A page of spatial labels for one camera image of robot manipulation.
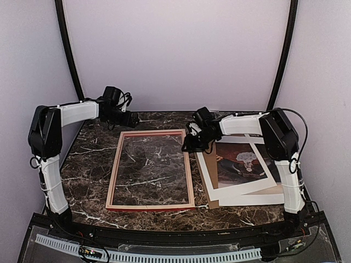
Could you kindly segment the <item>brown cardboard backing board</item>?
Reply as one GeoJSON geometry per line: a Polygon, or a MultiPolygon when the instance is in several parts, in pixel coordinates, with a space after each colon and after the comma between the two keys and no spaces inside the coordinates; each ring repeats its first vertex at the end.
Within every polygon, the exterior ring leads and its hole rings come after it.
{"type": "Polygon", "coordinates": [[[196,153],[195,156],[211,209],[284,203],[284,194],[280,183],[265,189],[259,187],[264,184],[264,180],[220,188],[215,154],[196,153]]]}

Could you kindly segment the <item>dark flower photo print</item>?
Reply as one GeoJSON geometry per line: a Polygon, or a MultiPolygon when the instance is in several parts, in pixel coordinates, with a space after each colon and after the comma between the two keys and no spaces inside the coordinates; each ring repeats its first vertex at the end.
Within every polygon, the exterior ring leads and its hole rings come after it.
{"type": "Polygon", "coordinates": [[[217,143],[216,161],[220,188],[268,177],[250,144],[217,143]]]}

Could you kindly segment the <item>white photo mat board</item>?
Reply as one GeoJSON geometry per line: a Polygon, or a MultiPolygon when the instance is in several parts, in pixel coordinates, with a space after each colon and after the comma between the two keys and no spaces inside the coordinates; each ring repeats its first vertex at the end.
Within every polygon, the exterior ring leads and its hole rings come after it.
{"type": "Polygon", "coordinates": [[[195,155],[208,201],[220,207],[284,203],[278,169],[261,136],[224,136],[195,155]]]}

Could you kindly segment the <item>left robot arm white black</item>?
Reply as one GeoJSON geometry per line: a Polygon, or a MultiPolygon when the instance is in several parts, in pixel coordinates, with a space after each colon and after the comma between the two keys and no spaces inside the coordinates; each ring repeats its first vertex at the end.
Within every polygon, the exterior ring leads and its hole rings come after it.
{"type": "Polygon", "coordinates": [[[40,105],[35,109],[28,137],[33,155],[30,166],[39,171],[47,213],[57,220],[55,228],[66,239],[77,235],[77,226],[71,222],[72,212],[64,195],[60,175],[62,128],[90,119],[99,119],[111,127],[134,128],[139,123],[139,117],[137,113],[127,110],[131,102],[129,92],[107,86],[103,95],[97,99],[86,98],[55,106],[40,105]]]}

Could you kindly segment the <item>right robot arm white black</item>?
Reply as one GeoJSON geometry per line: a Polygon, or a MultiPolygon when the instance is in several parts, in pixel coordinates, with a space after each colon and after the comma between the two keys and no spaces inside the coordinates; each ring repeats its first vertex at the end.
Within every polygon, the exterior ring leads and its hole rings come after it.
{"type": "Polygon", "coordinates": [[[186,127],[188,133],[182,145],[183,152],[205,152],[212,143],[225,135],[248,134],[263,138],[265,149],[278,169],[284,194],[284,217],[280,233],[291,238],[301,229],[301,218],[307,201],[300,171],[299,135],[286,115],[287,109],[275,108],[254,115],[228,115],[215,118],[203,107],[193,114],[186,127]]]}

